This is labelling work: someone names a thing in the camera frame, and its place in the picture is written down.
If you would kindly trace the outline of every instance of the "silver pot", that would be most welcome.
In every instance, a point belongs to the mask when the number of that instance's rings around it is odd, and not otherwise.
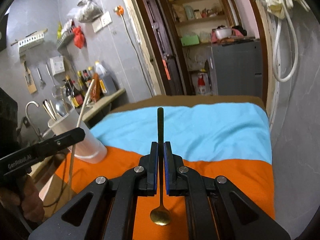
[[[214,32],[219,40],[232,36],[232,28],[228,27],[215,29]]]

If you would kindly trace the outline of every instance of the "human hand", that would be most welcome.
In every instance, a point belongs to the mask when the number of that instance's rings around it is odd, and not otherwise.
[[[0,200],[15,206],[21,204],[23,216],[26,219],[32,222],[40,222],[44,217],[43,201],[40,199],[39,192],[29,175],[27,175],[23,193],[25,197],[21,203],[16,193],[5,187],[0,187]]]

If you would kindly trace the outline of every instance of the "wooden door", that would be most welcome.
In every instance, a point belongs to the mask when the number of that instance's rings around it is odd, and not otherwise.
[[[158,3],[156,0],[143,0],[143,3],[155,34],[160,54],[162,56],[171,94],[183,95],[184,92],[176,62],[176,55],[173,52],[167,29],[164,27],[165,24],[162,14],[159,10]]]

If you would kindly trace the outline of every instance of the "green box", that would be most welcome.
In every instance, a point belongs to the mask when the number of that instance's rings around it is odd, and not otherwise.
[[[191,46],[191,45],[196,45],[199,44],[199,37],[198,35],[193,35],[193,36],[183,36],[180,38],[182,46]]]

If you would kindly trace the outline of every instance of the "light switch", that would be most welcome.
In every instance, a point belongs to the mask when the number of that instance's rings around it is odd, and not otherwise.
[[[104,15],[100,17],[102,27],[107,26],[112,22],[111,16],[109,12],[106,12]]]
[[[101,20],[100,20],[100,18],[96,19],[96,20],[92,23],[92,27],[93,27],[94,33],[97,33],[99,30],[102,29],[102,25],[101,25]]]

